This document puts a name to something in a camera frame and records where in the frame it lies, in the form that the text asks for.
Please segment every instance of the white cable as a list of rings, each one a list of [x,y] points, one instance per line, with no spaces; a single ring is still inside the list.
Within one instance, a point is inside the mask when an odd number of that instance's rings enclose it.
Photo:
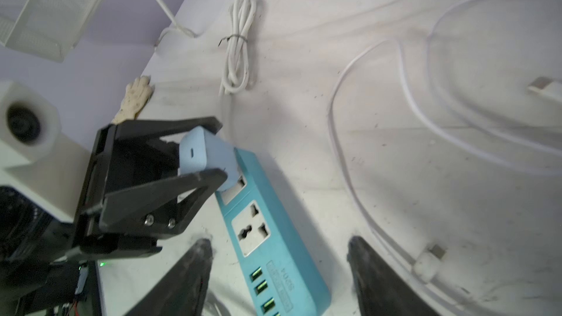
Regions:
[[[172,21],[172,27],[162,31],[158,43],[170,31],[179,31],[190,38],[197,37],[192,30],[178,23],[172,11],[170,11],[163,0],[156,0],[156,2]],[[235,0],[229,8],[229,14],[232,30],[230,36],[227,37],[227,60],[222,72],[220,95],[239,93],[246,89],[248,85],[249,60],[247,41],[249,29],[256,16],[256,0]]]
[[[503,132],[500,132],[499,130],[496,130],[494,128],[483,128],[483,127],[477,125],[476,123],[472,122],[467,117],[463,116],[461,113],[459,113],[458,111],[453,109],[451,107],[451,105],[448,104],[445,101],[445,99],[443,98],[443,96],[439,92],[438,88],[435,87],[435,83],[433,81],[433,77],[432,77],[432,74],[431,74],[430,57],[431,57],[431,42],[432,42],[433,37],[435,36],[435,32],[437,31],[437,27],[439,26],[441,21],[443,21],[443,19],[446,16],[448,16],[452,11],[456,10],[460,6],[463,6],[467,3],[471,3],[473,1],[476,1],[476,0],[461,0],[460,2],[453,4],[447,10],[445,10],[443,12],[443,14],[441,14],[441,16],[437,19],[437,21],[435,22],[435,24],[433,24],[433,27],[431,28],[431,31],[430,31],[430,33],[427,37],[427,41],[426,41],[426,45],[425,45],[425,71],[426,71],[427,80],[429,82],[429,90],[431,91],[433,97],[435,97],[437,99],[437,101],[444,108],[446,108],[450,113],[452,113],[454,116],[456,116],[457,118],[459,118],[463,122],[467,123],[471,127],[476,128],[477,130],[481,130],[482,132],[488,133],[490,135],[494,135],[498,138],[502,138],[503,140],[506,140],[506,141],[509,141],[509,142],[513,142],[513,143],[520,144],[520,145],[523,145],[523,146],[526,146],[526,147],[530,147],[530,148],[532,148],[534,150],[537,150],[537,151],[542,151],[542,152],[546,152],[546,153],[549,153],[549,154],[553,154],[553,155],[556,155],[557,157],[562,157],[562,149],[558,149],[558,148],[551,147],[551,146],[548,146],[548,145],[545,145],[545,144],[533,142],[529,139],[517,137],[517,136],[511,135],[511,134],[508,134],[508,133],[503,133]]]
[[[222,316],[222,313],[220,312],[220,309],[218,307],[218,305],[216,305],[215,303],[211,303],[207,300],[205,300],[205,303],[203,304],[203,311],[204,314],[210,314],[211,316]]]
[[[433,25],[432,31],[431,31],[428,39],[427,39],[427,43],[426,43],[427,46],[426,46],[426,49],[425,49],[425,52],[426,52],[427,55],[429,55],[429,45],[431,43],[431,37],[432,37],[432,35],[434,35],[436,27],[438,26],[439,22],[443,19],[443,17],[445,17],[450,11],[458,8],[460,5],[470,3],[472,1],[474,1],[474,0],[462,0],[462,1],[454,4],[453,6],[451,6],[449,9],[447,9],[440,16],[440,18],[438,19],[436,24]],[[348,71],[353,67],[353,65],[358,60],[363,58],[367,53],[369,53],[373,49],[377,48],[378,46],[380,46],[380,45],[382,45],[383,43],[386,43],[386,42],[393,43],[397,48],[397,51],[398,51],[398,71],[399,71],[399,74],[400,74],[400,84],[401,84],[402,90],[404,92],[404,96],[406,97],[406,101],[408,103],[408,106],[410,107],[412,112],[418,117],[418,119],[427,128],[429,128],[432,132],[439,135],[440,137],[443,137],[445,140],[449,141],[450,143],[452,143],[456,146],[459,146],[460,148],[464,149],[465,151],[477,156],[478,158],[487,160],[491,163],[502,165],[504,167],[507,167],[507,168],[510,168],[510,169],[513,169],[513,170],[516,170],[516,171],[525,172],[525,173],[532,173],[532,174],[540,174],[540,175],[549,175],[549,176],[560,175],[560,174],[562,174],[562,171],[545,171],[542,168],[529,168],[529,167],[524,167],[524,166],[514,164],[514,163],[512,163],[508,160],[497,157],[494,154],[490,154],[488,152],[482,151],[482,150],[464,142],[463,140],[461,140],[457,137],[454,137],[453,135],[447,133],[446,130],[439,127],[435,122],[433,122],[432,119],[430,119],[428,116],[426,116],[423,113],[423,111],[420,109],[418,103],[414,99],[414,96],[411,92],[410,83],[409,83],[409,80],[408,80],[408,77],[407,77],[406,63],[405,63],[405,57],[404,57],[404,49],[402,48],[402,44],[400,43],[400,41],[396,38],[383,39],[383,40],[369,46],[362,53],[360,53],[353,60],[351,60],[349,62],[349,64],[344,68],[343,72],[340,75],[340,78],[338,79],[338,81],[334,85],[334,88],[332,90],[332,94],[330,95],[330,99],[328,101],[327,122],[328,122],[328,135],[329,135],[329,138],[330,138],[330,145],[331,145],[331,148],[332,148],[332,152],[333,152],[335,161],[337,162],[338,169],[340,170],[340,176],[343,180],[344,188],[347,192],[347,195],[352,199],[355,207],[361,213],[361,215],[363,216],[363,219],[367,222],[371,232],[375,236],[376,242],[378,243],[378,247],[377,247],[378,253],[380,253],[381,256],[388,256],[390,259],[393,260],[394,263],[392,265],[398,267],[398,269],[401,272],[400,275],[402,275],[405,282],[407,282],[414,290],[416,290],[418,292],[425,293],[425,295],[427,295],[428,297],[433,299],[433,301],[435,301],[437,304],[439,304],[440,306],[442,306],[443,308],[445,308],[449,312],[451,312],[451,313],[453,313],[457,316],[468,316],[469,314],[467,312],[459,309],[457,306],[455,306],[455,305],[449,303],[447,300],[441,298],[433,290],[431,290],[427,285],[422,283],[418,278],[416,278],[411,273],[411,267],[407,267],[400,260],[400,258],[399,258],[400,254],[397,253],[397,251],[392,248],[392,243],[393,243],[392,239],[389,236],[386,235],[384,230],[379,225],[377,225],[377,223],[372,219],[372,217],[369,215],[369,213],[367,212],[367,210],[365,209],[365,207],[362,205],[361,201],[357,197],[357,194],[355,193],[355,190],[354,190],[352,182],[351,182],[351,176],[349,174],[349,170],[347,168],[345,158],[343,156],[343,152],[341,150],[340,141],[338,139],[338,136],[337,136],[337,133],[336,133],[336,130],[335,130],[334,114],[333,114],[334,99],[335,99],[335,96],[337,95],[338,90],[340,89],[340,86],[341,86],[343,80],[347,76]],[[431,80],[431,74],[429,73],[429,58],[427,58],[426,61],[427,61],[426,68],[428,70],[427,76]],[[513,137],[513,136],[502,134],[502,136],[500,136],[500,137],[502,137],[503,139],[511,140],[511,137]],[[543,147],[543,145],[541,145],[541,144],[534,144],[533,142],[524,140],[522,138],[517,139],[517,137],[515,137],[515,142],[518,143],[518,144],[522,144],[522,145],[532,147],[532,148],[537,149],[537,150],[547,151],[547,152],[550,152],[550,153],[553,153],[552,150],[554,150],[554,153],[559,151],[558,149],[555,149],[555,148],[548,149],[549,147],[547,147],[547,146]]]

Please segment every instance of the blue power strip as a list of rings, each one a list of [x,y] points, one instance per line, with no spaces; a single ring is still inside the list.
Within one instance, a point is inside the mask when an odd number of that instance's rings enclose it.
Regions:
[[[230,191],[237,192],[216,196],[257,314],[321,315],[330,305],[326,283],[256,155],[235,152],[243,177]]]

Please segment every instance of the green usb port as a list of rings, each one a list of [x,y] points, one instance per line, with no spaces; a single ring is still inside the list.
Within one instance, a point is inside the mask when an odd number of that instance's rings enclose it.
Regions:
[[[267,288],[268,288],[268,282],[263,281],[262,283],[258,284],[257,287],[254,288],[254,290],[256,291],[256,295],[259,295],[261,292],[263,292]]]
[[[263,311],[263,313],[266,313],[274,307],[275,307],[275,300],[271,298],[268,301],[266,301],[264,305],[261,306],[261,310]]]
[[[263,274],[263,272],[261,271],[261,267],[260,267],[257,270],[255,270],[252,274],[249,275],[249,279],[253,282],[257,278],[259,278],[262,274]]]

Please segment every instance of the wire mesh basket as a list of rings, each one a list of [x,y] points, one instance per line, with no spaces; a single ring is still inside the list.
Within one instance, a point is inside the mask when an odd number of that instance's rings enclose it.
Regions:
[[[0,0],[0,43],[62,62],[101,0]]]

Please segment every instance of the white cable plug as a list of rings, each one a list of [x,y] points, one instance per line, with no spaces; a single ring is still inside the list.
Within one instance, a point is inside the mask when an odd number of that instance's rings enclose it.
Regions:
[[[445,255],[445,250],[439,245],[425,249],[412,266],[412,272],[425,284],[430,283],[441,268],[443,255]]]
[[[165,34],[171,31],[181,32],[190,38],[197,37],[192,30],[178,23],[176,17],[163,0],[156,0],[156,2],[172,22],[172,26],[166,28],[160,34],[157,45]],[[246,89],[248,85],[248,32],[256,16],[256,0],[234,0],[233,5],[229,8],[229,13],[232,30],[230,36],[227,37],[227,60],[220,81],[220,95],[239,93]]]
[[[432,83],[432,80],[431,80],[432,77],[431,77],[431,73],[429,72],[429,52],[430,52],[429,46],[431,44],[432,36],[434,35],[435,30],[436,30],[439,22],[450,11],[460,7],[461,5],[471,3],[473,1],[476,1],[476,0],[461,0],[460,2],[454,4],[453,6],[449,7],[439,17],[437,22],[433,25],[432,31],[430,32],[430,35],[428,36],[428,39],[427,39],[427,42],[426,42],[426,49],[425,49],[426,70],[427,70],[428,80],[430,81],[430,83]],[[337,132],[335,130],[334,114],[333,114],[334,99],[335,99],[335,96],[337,95],[338,90],[340,89],[340,86],[341,86],[343,80],[347,76],[348,71],[353,67],[353,65],[358,60],[363,58],[367,53],[369,53],[373,49],[375,49],[378,46],[380,46],[384,43],[387,43],[387,42],[390,42],[390,43],[394,44],[395,47],[396,47],[396,50],[398,52],[398,73],[400,75],[400,84],[401,84],[402,91],[404,93],[404,96],[406,98],[408,106],[410,107],[412,112],[416,115],[416,117],[428,129],[430,129],[433,133],[435,133],[436,135],[439,135],[440,137],[444,138],[448,142],[460,147],[461,149],[471,153],[472,155],[474,155],[478,158],[481,158],[483,160],[486,160],[488,162],[491,162],[491,163],[494,163],[494,164],[497,164],[497,165],[501,165],[503,167],[506,167],[506,168],[509,168],[509,169],[512,169],[512,170],[515,170],[515,171],[529,173],[529,174],[544,175],[544,176],[558,176],[558,175],[562,174],[562,171],[561,170],[547,171],[547,170],[544,170],[542,168],[533,168],[533,167],[527,167],[527,166],[515,164],[515,163],[513,163],[509,160],[506,160],[506,159],[498,157],[494,154],[491,154],[491,153],[488,153],[488,152],[483,151],[481,149],[478,149],[478,148],[472,146],[471,144],[468,144],[467,142],[461,140],[460,138],[457,138],[457,137],[453,136],[452,134],[448,133],[445,129],[438,126],[431,118],[429,118],[426,114],[424,114],[424,112],[421,110],[418,103],[416,102],[416,100],[414,98],[414,95],[411,92],[411,87],[410,87],[410,83],[409,83],[409,80],[408,80],[408,77],[407,77],[406,67],[405,67],[406,63],[405,63],[405,58],[404,58],[404,49],[402,48],[402,43],[400,42],[400,40],[398,40],[394,37],[391,37],[391,38],[388,38],[388,39],[383,39],[383,40],[369,46],[362,53],[360,53],[353,60],[351,60],[349,62],[349,64],[344,68],[342,73],[340,74],[340,77],[339,77],[338,81],[336,82],[336,84],[334,85],[334,88],[333,88],[332,93],[330,95],[330,99],[328,101],[328,110],[327,110],[327,115],[326,115],[327,123],[328,123],[328,135],[329,135],[329,138],[330,138],[330,145],[331,145],[331,148],[332,148],[332,153],[334,155],[335,161],[338,165],[338,169],[340,170],[340,176],[343,180],[344,188],[345,188],[348,196],[352,199],[352,202],[354,203],[357,210],[363,216],[363,219],[367,222],[371,232],[373,233],[373,235],[376,238],[376,240],[375,240],[375,242],[377,243],[376,251],[379,253],[379,255],[383,256],[385,258],[385,260],[388,260],[390,258],[390,260],[392,261],[391,265],[400,270],[401,277],[404,278],[405,282],[407,282],[415,291],[423,292],[426,296],[431,298],[435,303],[437,303],[438,305],[440,305],[441,307],[443,307],[447,311],[449,311],[449,312],[451,312],[451,313],[453,313],[457,316],[468,316],[469,314],[467,312],[459,309],[456,305],[453,305],[453,304],[449,303],[447,300],[445,300],[441,296],[437,295],[432,289],[430,289],[427,285],[424,284],[425,281],[422,281],[422,280],[418,279],[417,276],[414,276],[412,274],[412,271],[411,271],[412,266],[407,267],[406,264],[404,264],[402,262],[401,258],[404,259],[404,260],[411,260],[411,256],[400,256],[400,253],[392,247],[392,245],[395,245],[396,242],[392,241],[392,239],[384,232],[384,230],[372,219],[372,217],[367,212],[366,208],[363,206],[363,204],[359,200],[359,197],[357,196],[357,193],[355,193],[355,190],[353,188],[353,185],[352,185],[352,182],[351,182],[351,176],[349,174],[349,170],[347,168],[345,158],[344,158],[343,152],[341,150],[341,144],[340,144],[340,141],[338,139]],[[560,149],[551,148],[551,147],[543,145],[543,144],[534,143],[534,142],[531,142],[530,140],[515,137],[513,135],[507,135],[507,134],[501,133],[501,132],[490,132],[490,130],[482,129],[480,127],[475,127],[475,128],[477,128],[479,130],[486,131],[487,133],[494,134],[498,137],[501,137],[502,139],[510,140],[510,141],[513,141],[517,144],[528,146],[528,147],[531,147],[531,148],[539,150],[539,151],[548,152],[548,153],[551,153],[551,154],[558,154],[561,151]],[[429,274],[428,277],[432,278],[436,273],[437,273],[437,269],[432,270],[431,274]]]
[[[548,77],[539,77],[527,89],[549,100],[562,104],[562,82]]]

